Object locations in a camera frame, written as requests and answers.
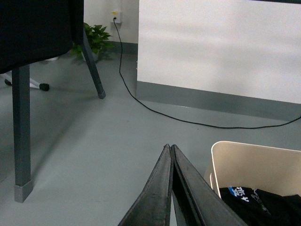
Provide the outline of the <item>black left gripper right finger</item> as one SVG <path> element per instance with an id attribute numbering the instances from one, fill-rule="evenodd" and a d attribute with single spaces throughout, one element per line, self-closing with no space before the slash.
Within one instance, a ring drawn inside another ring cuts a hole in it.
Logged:
<path id="1" fill-rule="evenodd" d="M 213 191 L 177 145 L 172 145 L 173 198 L 179 226 L 245 226 Z"/>

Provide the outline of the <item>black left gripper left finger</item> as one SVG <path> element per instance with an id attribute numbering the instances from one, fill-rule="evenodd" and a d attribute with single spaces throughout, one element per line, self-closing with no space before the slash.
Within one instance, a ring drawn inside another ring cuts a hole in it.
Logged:
<path id="1" fill-rule="evenodd" d="M 120 226 L 170 225 L 174 163 L 166 144 L 142 192 L 120 221 Z"/>

